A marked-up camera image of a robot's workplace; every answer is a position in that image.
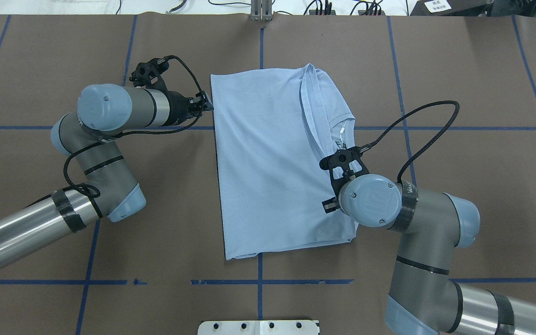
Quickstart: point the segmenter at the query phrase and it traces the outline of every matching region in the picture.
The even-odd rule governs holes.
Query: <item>black device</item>
[[[167,89],[167,85],[162,79],[161,74],[168,70],[168,61],[172,59],[179,61],[194,79],[198,90],[200,90],[195,95],[195,98],[186,98],[178,92],[169,91]],[[170,117],[165,124],[166,126],[178,125],[192,117],[202,116],[202,112],[204,111],[214,109],[208,94],[200,88],[200,84],[191,70],[189,70],[179,57],[173,55],[165,56],[161,59],[151,59],[145,63],[139,63],[136,66],[136,70],[132,72],[129,81],[134,83],[134,87],[156,89],[166,95],[171,110]]]
[[[493,0],[447,0],[451,9],[431,13],[425,3],[428,1],[417,1],[411,16],[478,16],[486,13],[489,16]]]

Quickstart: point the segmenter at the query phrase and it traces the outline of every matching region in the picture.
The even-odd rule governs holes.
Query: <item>black cable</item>
[[[251,6],[251,4],[248,4],[246,2],[223,2],[223,3],[217,3],[217,2],[212,2],[212,1],[208,0],[208,3],[211,4],[211,5],[215,5],[215,6],[228,6],[228,5],[247,5],[247,6]]]
[[[366,12],[368,11],[369,2],[358,1],[357,4],[355,4],[355,6],[353,6],[353,9],[351,9],[351,13],[349,14],[349,16],[353,15],[353,12],[355,12],[355,8],[357,8],[357,6],[359,6],[360,4],[365,4],[365,11]]]
[[[425,152],[425,150],[427,150],[429,147],[431,147],[432,144],[434,144],[434,142],[436,142],[438,140],[438,138],[440,138],[440,136],[442,136],[444,134],[444,132],[447,131],[448,128],[450,128],[452,123],[455,121],[456,116],[458,115],[458,112],[460,110],[460,104],[458,102],[453,101],[453,100],[436,101],[436,102],[432,102],[430,104],[426,104],[426,105],[423,105],[423,106],[421,106],[421,107],[419,107],[417,109],[412,110],[411,112],[409,112],[408,114],[405,114],[400,119],[394,121],[394,123],[392,125],[390,125],[390,127],[386,128],[386,130],[378,137],[377,140],[375,140],[374,142],[368,143],[363,147],[360,147],[359,148],[359,153],[364,153],[365,151],[368,151],[369,149],[373,148],[376,144],[378,144],[378,142],[380,142],[380,140],[384,136],[386,136],[386,134],[389,131],[391,131],[396,125],[398,125],[398,123],[400,123],[401,121],[403,121],[407,117],[419,112],[420,110],[423,110],[423,109],[426,109],[426,108],[429,108],[429,107],[432,107],[432,106],[438,106],[438,105],[454,105],[455,110],[452,113],[452,116],[450,117],[448,122],[445,124],[445,126],[443,126],[442,129],[437,134],[435,134],[435,136],[431,140],[429,140],[429,142],[427,142],[427,144],[425,144],[425,146],[423,146],[421,148],[421,150],[417,151],[417,153],[415,155],[412,155],[410,157],[410,159],[408,161],[406,161],[406,163],[404,163],[404,165],[400,169],[400,172],[398,172],[398,176],[396,177],[396,182],[398,182],[398,183],[402,182],[402,174],[409,167],[409,165],[411,165],[411,163],[413,163],[413,161],[415,161],[415,159],[417,159],[417,157],[419,157],[421,154],[423,154]]]
[[[82,149],[80,149],[80,150],[76,151],[75,153],[71,154],[66,159],[66,163],[64,163],[64,165],[63,165],[63,177],[66,179],[66,182],[68,183],[68,185],[70,185],[70,188],[75,189],[77,193],[80,193],[81,195],[85,195],[85,196],[87,196],[89,198],[97,198],[97,197],[99,197],[101,195],[100,190],[98,190],[98,188],[96,188],[96,187],[94,187],[93,185],[90,185],[90,184],[84,184],[84,183],[79,184],[79,185],[74,184],[72,179],[70,179],[69,174],[67,173],[67,169],[70,166],[70,162],[72,161],[72,159],[74,159],[74,157],[76,157],[77,155],[83,153],[84,151],[91,150],[94,147],[102,146],[102,144],[103,143],[101,143],[101,142],[96,142],[96,143],[91,144],[90,146],[83,147]]]
[[[195,85],[196,85],[196,87],[198,87],[198,91],[200,91],[200,93],[202,92],[202,87],[200,87],[200,83],[198,83],[198,79],[196,79],[196,77],[195,77],[194,73],[192,72],[192,70],[190,70],[188,68],[188,66],[185,65],[185,63],[179,57],[177,57],[176,55],[169,55],[169,56],[164,57],[164,59],[167,60],[167,61],[168,60],[177,60],[179,63],[181,63],[181,65],[183,65],[183,68],[185,68],[185,70],[187,70],[187,72],[192,77],[192,79],[194,79]],[[157,131],[157,132],[153,132],[153,131],[129,131],[129,132],[122,132],[120,134],[117,134],[117,135],[115,135],[115,138],[121,138],[123,136],[133,135],[133,134],[148,134],[148,135],[175,134],[177,132],[185,131],[185,129],[195,125],[195,123],[198,120],[200,120],[199,116],[197,116],[196,119],[192,123],[189,123],[189,125],[187,125],[185,127],[181,127],[179,129],[172,130],[172,131]]]
[[[72,189],[72,187],[71,187],[71,186],[64,187],[64,188],[62,188],[61,190],[65,192],[65,191],[68,191],[69,189]],[[29,205],[26,206],[25,208],[28,208],[28,207],[34,205],[35,203],[39,203],[39,202],[41,202],[41,201],[43,201],[43,200],[45,200],[45,199],[49,199],[50,197],[51,197],[51,195],[50,195],[50,194],[47,194],[47,195],[45,195],[44,197],[42,197],[42,198],[40,198],[40,199],[34,201],[33,203],[29,204]]]
[[[179,57],[177,57],[176,55],[168,55],[168,56],[166,56],[166,57],[164,57],[164,58],[165,58],[165,60],[167,60],[167,61],[168,61],[168,60],[176,60],[176,61],[178,61],[179,63],[181,63],[181,65],[183,65],[183,68],[184,68],[185,70],[187,70],[188,74],[189,74],[190,76],[192,76],[192,79],[194,79],[194,82],[195,82],[196,87],[198,88],[198,91],[202,92],[202,87],[200,87],[200,83],[198,83],[198,79],[196,79],[196,77],[195,77],[194,73],[192,72],[192,70],[190,70],[190,69],[188,68],[188,66],[185,65],[185,63],[183,63],[183,61],[182,61]]]
[[[368,10],[365,11],[365,13],[363,13],[363,15],[372,15],[372,11],[374,11],[375,7],[377,6],[378,4],[376,4],[376,2],[372,2],[372,4],[369,6]]]
[[[306,15],[307,12],[309,12],[309,8],[314,2],[315,2],[315,14],[317,15],[317,11],[318,11],[317,3],[320,2],[321,4],[322,0],[312,0],[312,2],[310,2],[309,5],[307,5],[306,10],[303,12],[303,15]]]
[[[178,11],[179,9],[181,9],[181,7],[185,6],[185,3],[187,2],[188,0],[182,0],[181,3],[179,4],[179,6],[177,7],[174,7],[172,8],[170,11],[168,11],[169,13],[172,13],[174,11]]]
[[[147,134],[147,135],[175,134],[176,132],[185,131],[185,129],[195,125],[195,123],[198,120],[200,120],[200,117],[196,116],[196,119],[192,123],[189,123],[189,125],[187,125],[185,127],[181,127],[179,129],[172,130],[172,131],[158,131],[158,132],[153,132],[153,131],[130,131],[130,132],[122,132],[121,134],[119,134],[119,135],[117,135],[115,137],[121,138],[123,136],[128,136],[128,135],[133,135],[133,134]]]

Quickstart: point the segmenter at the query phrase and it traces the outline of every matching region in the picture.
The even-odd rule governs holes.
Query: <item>light blue t-shirt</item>
[[[349,242],[319,161],[355,146],[355,117],[326,72],[307,64],[212,75],[226,259]]]

